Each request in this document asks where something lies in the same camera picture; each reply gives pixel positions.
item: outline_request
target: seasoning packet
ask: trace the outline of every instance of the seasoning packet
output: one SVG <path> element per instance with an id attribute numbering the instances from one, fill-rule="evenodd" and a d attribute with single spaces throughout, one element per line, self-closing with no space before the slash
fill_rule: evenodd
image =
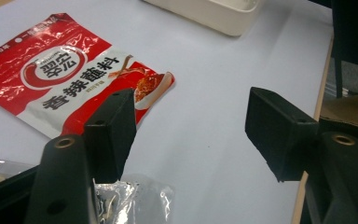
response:
<path id="1" fill-rule="evenodd" d="M 0 106 L 50 138 L 83 133 L 115 91 L 134 89 L 136 122 L 173 84 L 66 13 L 53 14 L 0 47 Z"/>

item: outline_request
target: chair leg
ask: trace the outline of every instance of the chair leg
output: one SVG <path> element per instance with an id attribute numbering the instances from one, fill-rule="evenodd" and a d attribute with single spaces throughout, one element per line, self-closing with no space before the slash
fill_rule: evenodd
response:
<path id="1" fill-rule="evenodd" d="M 336 87 L 337 87 L 337 98 L 342 98 L 342 67 L 341 60 L 335 58 L 334 65 L 336 68 Z"/>

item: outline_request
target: black chair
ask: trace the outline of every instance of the black chair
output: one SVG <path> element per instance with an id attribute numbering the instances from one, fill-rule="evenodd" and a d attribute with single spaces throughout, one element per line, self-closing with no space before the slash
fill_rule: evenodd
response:
<path id="1" fill-rule="evenodd" d="M 358 0 L 332 0 L 337 98 L 342 97 L 341 62 L 358 65 Z"/>

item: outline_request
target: white table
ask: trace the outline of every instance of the white table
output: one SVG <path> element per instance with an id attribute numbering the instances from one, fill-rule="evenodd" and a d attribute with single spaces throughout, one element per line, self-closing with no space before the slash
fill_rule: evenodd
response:
<path id="1" fill-rule="evenodd" d="M 249 90 L 276 91 L 313 116 L 331 10 L 267 0 L 247 36 L 229 37 L 139 0 L 27 1 L 0 7 L 0 45 L 67 12 L 176 83 L 141 123 L 125 174 L 175 188 L 172 224 L 290 223 L 298 182 L 278 183 L 244 132 Z M 0 107 L 0 159 L 38 164 L 48 139 Z"/>

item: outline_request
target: red and white food packet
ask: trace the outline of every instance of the red and white food packet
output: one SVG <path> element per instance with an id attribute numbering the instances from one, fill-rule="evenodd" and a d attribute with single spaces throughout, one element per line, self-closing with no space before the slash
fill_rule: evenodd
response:
<path id="1" fill-rule="evenodd" d="M 98 106 L 127 88 L 135 90 L 138 123 L 173 82 L 65 13 L 0 47 L 0 106 L 51 138 L 82 134 Z"/>

